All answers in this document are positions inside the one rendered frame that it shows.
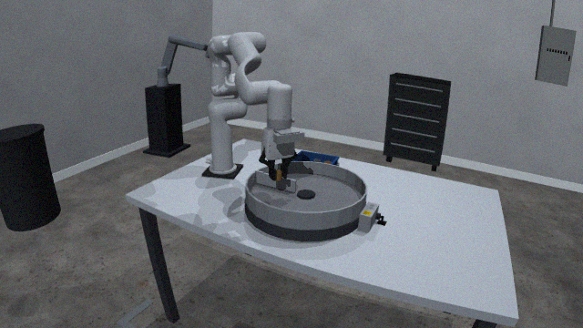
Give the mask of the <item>blue crate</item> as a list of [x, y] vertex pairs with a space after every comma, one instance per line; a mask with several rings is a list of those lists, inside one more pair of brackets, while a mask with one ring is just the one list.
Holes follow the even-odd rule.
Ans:
[[313, 161], [314, 159], [320, 159], [321, 163], [324, 163], [324, 161], [330, 161], [332, 165], [337, 161], [334, 164], [337, 166], [338, 159], [339, 159], [339, 157], [336, 157], [336, 156], [325, 155], [325, 154], [314, 153], [314, 152], [303, 151], [303, 150], [300, 151], [297, 155], [298, 156], [295, 159], [293, 159], [292, 161]]

